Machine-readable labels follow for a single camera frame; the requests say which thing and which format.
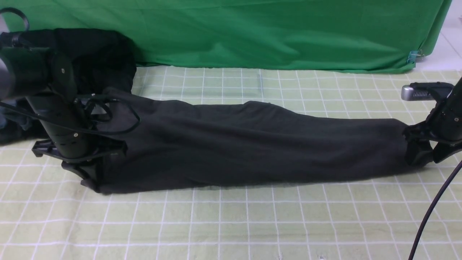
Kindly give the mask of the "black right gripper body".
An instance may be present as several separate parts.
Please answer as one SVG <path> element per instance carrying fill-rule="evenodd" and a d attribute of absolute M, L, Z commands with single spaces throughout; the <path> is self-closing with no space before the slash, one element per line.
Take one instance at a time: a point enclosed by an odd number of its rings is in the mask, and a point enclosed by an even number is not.
<path fill-rule="evenodd" d="M 440 163 L 461 151 L 461 123 L 440 125 L 421 122 L 406 127 L 403 135 L 407 142 L 405 160 L 411 166 Z"/>

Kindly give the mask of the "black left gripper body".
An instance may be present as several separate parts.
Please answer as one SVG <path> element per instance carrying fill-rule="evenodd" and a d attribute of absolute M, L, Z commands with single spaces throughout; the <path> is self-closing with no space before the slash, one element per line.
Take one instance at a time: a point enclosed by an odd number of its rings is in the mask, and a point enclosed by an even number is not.
<path fill-rule="evenodd" d="M 101 192 L 105 165 L 109 164 L 111 155 L 126 155 L 127 145 L 115 139 L 81 139 L 64 145 L 48 139 L 37 141 L 32 152 L 36 157 L 46 155 L 61 160 L 61 167 L 79 176 L 83 186 Z"/>

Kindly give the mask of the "gray right robot arm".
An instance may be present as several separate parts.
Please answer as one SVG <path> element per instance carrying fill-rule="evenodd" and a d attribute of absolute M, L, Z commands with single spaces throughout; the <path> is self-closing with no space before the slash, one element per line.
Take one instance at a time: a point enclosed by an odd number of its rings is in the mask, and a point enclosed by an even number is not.
<path fill-rule="evenodd" d="M 462 149 L 462 86 L 446 82 L 414 82 L 401 89 L 404 101 L 435 100 L 426 119 L 404 129 L 409 165 L 440 163 Z"/>

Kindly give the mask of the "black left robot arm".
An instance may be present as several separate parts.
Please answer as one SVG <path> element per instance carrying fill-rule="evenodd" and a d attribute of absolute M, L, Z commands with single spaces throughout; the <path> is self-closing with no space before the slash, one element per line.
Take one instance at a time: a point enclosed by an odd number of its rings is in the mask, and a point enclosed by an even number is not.
<path fill-rule="evenodd" d="M 32 113 L 3 102 L 21 98 Z M 87 107 L 81 100 L 65 55 L 48 48 L 1 49 L 1 106 L 39 120 L 48 134 L 48 139 L 34 144 L 33 154 L 61 160 L 64 170 L 100 194 L 105 163 L 111 155 L 125 155 L 127 145 L 97 130 L 90 107 L 102 105 L 102 98 L 89 99 Z"/>

